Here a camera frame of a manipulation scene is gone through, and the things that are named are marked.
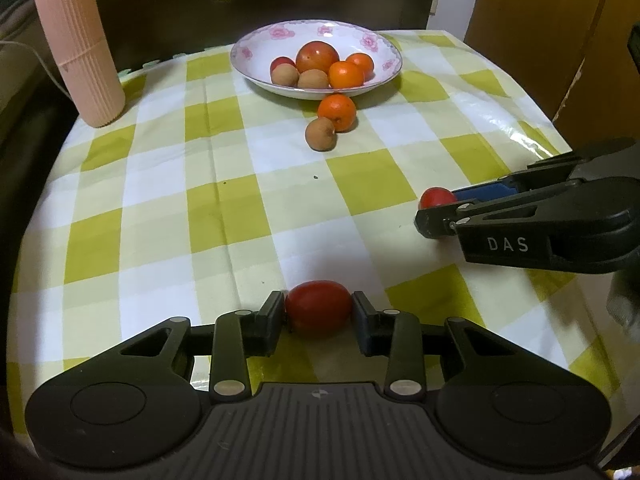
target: bowl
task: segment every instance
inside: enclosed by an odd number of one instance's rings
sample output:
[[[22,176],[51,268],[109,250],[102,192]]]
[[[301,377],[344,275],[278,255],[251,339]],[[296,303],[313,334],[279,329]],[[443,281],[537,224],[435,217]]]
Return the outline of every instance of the bowl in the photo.
[[[363,86],[341,89],[306,89],[271,82],[271,61],[280,56],[296,60],[309,41],[324,41],[338,51],[340,59],[355,52],[369,54],[374,75]],[[364,94],[391,81],[402,68],[402,56],[386,38],[367,28],[331,20],[292,20],[261,27],[243,36],[231,49],[231,64],[245,78],[274,94],[295,99],[321,100],[335,93],[349,97]]]

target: tablecloth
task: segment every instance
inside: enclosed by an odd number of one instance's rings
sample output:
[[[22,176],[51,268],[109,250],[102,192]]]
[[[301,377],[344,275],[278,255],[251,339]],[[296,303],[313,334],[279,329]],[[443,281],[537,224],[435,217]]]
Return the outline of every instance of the tablecloth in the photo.
[[[8,333],[15,432],[46,379],[171,316],[213,323],[272,290],[326,279],[378,309],[439,324],[463,316],[596,384],[612,434],[640,412],[640,348],[604,311],[609,276],[481,266],[455,238],[413,226],[428,187],[491,180],[568,149],[507,74],[444,32],[387,34],[401,75],[355,99],[357,126],[310,150],[317,102],[281,98],[236,73],[229,47],[122,78],[127,107],[78,120],[24,235]],[[430,387],[442,382],[427,358]],[[381,381],[349,330],[283,333],[261,380]],[[192,382],[206,387],[198,358]]]

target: bowl rim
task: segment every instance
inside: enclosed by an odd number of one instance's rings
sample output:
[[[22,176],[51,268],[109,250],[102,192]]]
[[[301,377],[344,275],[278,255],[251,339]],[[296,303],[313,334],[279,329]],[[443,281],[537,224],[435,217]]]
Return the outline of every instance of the bowl rim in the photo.
[[[271,81],[263,81],[262,79],[258,79],[255,78],[253,76],[250,76],[248,74],[246,74],[245,72],[243,72],[242,70],[240,70],[237,66],[236,66],[236,57],[238,56],[238,48],[239,45],[242,41],[246,41],[251,39],[253,36],[256,36],[257,34],[260,34],[261,32],[268,30],[271,27],[274,27],[275,25],[299,25],[300,23],[335,23],[336,25],[346,25],[348,27],[353,27],[356,28],[357,30],[360,30],[361,32],[367,33],[367,34],[373,34],[375,35],[379,40],[382,40],[382,42],[385,44],[385,46],[389,47],[389,49],[394,53],[394,55],[396,56],[396,59],[399,60],[399,63],[396,64],[396,66],[394,67],[394,69],[391,71],[391,73],[389,74],[389,76],[386,79],[383,79],[381,81],[378,81],[376,83],[372,83],[372,84],[367,84],[364,83],[364,85],[360,85],[360,86],[350,86],[348,88],[297,88],[297,87],[293,87],[293,86],[283,86],[283,85],[276,85],[275,83],[271,82]],[[400,51],[398,50],[398,48],[391,43],[387,38],[385,38],[384,36],[382,36],[382,34],[380,34],[379,32],[376,32],[375,30],[370,30],[368,28],[365,27],[361,27],[359,25],[355,25],[353,23],[347,23],[347,22],[339,22],[337,20],[324,20],[322,18],[316,18],[316,19],[309,19],[309,20],[285,20],[283,22],[274,22],[274,23],[270,23],[269,25],[264,25],[263,27],[259,27],[256,28],[255,30],[252,30],[251,32],[245,34],[242,38],[240,38],[239,40],[237,40],[234,43],[234,46],[231,48],[231,51],[229,53],[229,57],[231,60],[231,66],[237,71],[239,72],[242,76],[244,76],[245,78],[247,78],[249,81],[252,81],[256,84],[261,84],[261,85],[268,85],[268,86],[273,86],[274,88],[283,88],[286,89],[288,91],[293,91],[296,93],[309,93],[309,94],[343,94],[346,92],[351,92],[351,91],[356,91],[356,90],[363,90],[365,89],[366,91],[369,91],[373,88],[377,88],[380,85],[383,85],[389,81],[391,81],[393,78],[395,78],[400,71],[402,70],[402,54],[400,54]]]

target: pink cylindrical object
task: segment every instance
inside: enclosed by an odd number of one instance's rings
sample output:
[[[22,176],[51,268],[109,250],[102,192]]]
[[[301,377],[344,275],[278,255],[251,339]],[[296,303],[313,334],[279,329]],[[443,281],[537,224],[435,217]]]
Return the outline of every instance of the pink cylindrical object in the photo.
[[[98,128],[124,108],[125,95],[95,0],[35,0],[47,43],[80,117]]]

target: silver screw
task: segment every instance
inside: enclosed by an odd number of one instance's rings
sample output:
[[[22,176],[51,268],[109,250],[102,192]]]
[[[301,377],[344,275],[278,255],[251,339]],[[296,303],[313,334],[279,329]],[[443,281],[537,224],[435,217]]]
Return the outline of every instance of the silver screw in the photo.
[[[227,379],[225,381],[216,383],[213,387],[213,390],[219,395],[231,397],[240,395],[242,392],[244,392],[244,384],[234,379]]]
[[[422,386],[411,379],[399,379],[392,382],[389,389],[396,395],[409,397],[419,394],[422,391]]]

